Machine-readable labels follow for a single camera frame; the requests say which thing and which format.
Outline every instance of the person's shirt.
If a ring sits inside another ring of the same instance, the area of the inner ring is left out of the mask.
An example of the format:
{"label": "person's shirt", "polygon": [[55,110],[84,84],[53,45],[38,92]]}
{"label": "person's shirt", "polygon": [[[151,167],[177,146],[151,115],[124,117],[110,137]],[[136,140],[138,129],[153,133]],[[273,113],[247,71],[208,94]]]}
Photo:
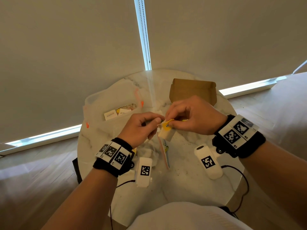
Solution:
{"label": "person's shirt", "polygon": [[166,204],[136,218],[128,230],[139,229],[251,229],[218,207],[189,202]]}

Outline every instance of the person's right forearm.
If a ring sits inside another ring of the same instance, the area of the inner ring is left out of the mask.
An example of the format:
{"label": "person's right forearm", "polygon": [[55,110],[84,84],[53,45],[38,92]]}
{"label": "person's right forearm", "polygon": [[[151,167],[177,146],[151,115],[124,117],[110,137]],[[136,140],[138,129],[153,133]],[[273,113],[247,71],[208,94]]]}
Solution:
{"label": "person's right forearm", "polygon": [[261,189],[307,228],[307,162],[268,141],[240,161]]}

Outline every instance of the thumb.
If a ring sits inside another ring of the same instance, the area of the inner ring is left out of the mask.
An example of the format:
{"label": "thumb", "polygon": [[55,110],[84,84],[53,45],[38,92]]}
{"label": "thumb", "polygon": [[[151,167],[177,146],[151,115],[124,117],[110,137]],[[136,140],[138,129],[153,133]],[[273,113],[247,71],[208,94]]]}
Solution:
{"label": "thumb", "polygon": [[169,126],[177,130],[190,131],[190,121],[177,121],[173,120],[169,122]]}
{"label": "thumb", "polygon": [[150,134],[153,130],[158,128],[158,124],[161,123],[161,118],[157,117],[152,120],[149,124],[146,125],[145,129],[148,134]]}

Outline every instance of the floor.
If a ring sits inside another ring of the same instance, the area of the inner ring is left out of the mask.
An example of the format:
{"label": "floor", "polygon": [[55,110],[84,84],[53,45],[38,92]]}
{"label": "floor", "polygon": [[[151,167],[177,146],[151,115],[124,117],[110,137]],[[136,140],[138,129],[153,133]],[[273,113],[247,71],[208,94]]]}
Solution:
{"label": "floor", "polygon": [[[271,90],[230,99],[238,114],[260,126],[267,139],[307,160],[307,73],[292,75]],[[72,166],[77,138],[14,153],[0,159],[1,229],[40,229],[78,185]],[[300,229],[245,171],[251,191],[237,212],[253,229]],[[244,181],[228,203],[234,210]]]}

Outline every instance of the yellow tag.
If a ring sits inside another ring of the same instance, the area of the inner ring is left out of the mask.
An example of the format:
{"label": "yellow tag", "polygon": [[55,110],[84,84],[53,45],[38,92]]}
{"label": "yellow tag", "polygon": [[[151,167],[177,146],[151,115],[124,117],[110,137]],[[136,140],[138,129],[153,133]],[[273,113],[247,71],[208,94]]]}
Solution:
{"label": "yellow tag", "polygon": [[169,121],[167,121],[167,122],[165,122],[165,123],[161,123],[161,125],[162,125],[162,127],[163,127],[163,129],[165,130],[165,131],[169,131],[169,130],[171,130],[171,127],[169,126],[169,122],[170,121],[173,121],[174,119],[170,119]]}

